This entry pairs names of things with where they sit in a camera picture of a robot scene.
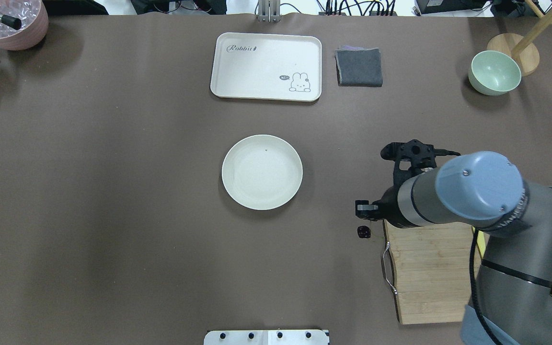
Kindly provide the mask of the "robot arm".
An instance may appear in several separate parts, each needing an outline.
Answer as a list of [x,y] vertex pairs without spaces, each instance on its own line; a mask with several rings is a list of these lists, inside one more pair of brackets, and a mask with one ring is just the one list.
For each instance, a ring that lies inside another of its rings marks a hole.
[[525,181],[494,151],[455,157],[356,201],[356,215],[401,229],[461,222],[489,235],[460,338],[466,345],[552,345],[552,186]]

